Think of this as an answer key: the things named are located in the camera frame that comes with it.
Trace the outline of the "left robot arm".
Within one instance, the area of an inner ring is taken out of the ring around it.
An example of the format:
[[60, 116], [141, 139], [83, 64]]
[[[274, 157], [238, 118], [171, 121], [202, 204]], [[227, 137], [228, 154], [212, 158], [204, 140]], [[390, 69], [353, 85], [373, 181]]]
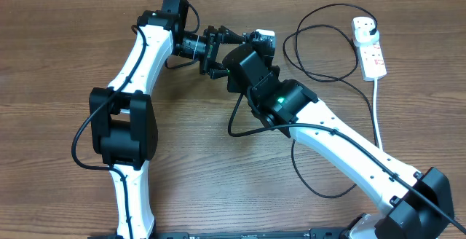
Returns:
[[114, 182], [119, 224], [114, 238], [154, 237], [155, 217], [149, 202], [149, 162], [158, 143], [151, 93], [171, 55], [200, 65], [200, 73], [225, 77], [216, 56], [220, 44], [243, 44], [273, 31], [257, 29], [238, 35], [228, 28], [209, 27], [203, 35], [186, 30], [187, 0], [163, 0], [157, 11], [146, 10], [132, 26], [135, 44], [122, 70], [105, 88], [90, 93], [90, 126], [94, 151], [101, 155], [102, 171]]

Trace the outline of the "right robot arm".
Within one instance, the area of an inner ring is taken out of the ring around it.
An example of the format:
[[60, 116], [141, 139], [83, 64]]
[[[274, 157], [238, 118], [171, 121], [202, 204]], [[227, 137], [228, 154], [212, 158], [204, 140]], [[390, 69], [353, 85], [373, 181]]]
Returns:
[[369, 197], [377, 214], [364, 213], [341, 238], [437, 238], [454, 218], [451, 187], [436, 168], [421, 173], [383, 152], [342, 122], [316, 93], [295, 79], [280, 81], [272, 65], [275, 34], [256, 30], [230, 36], [238, 44], [223, 60], [228, 90], [248, 99], [262, 131], [280, 130], [314, 149]]

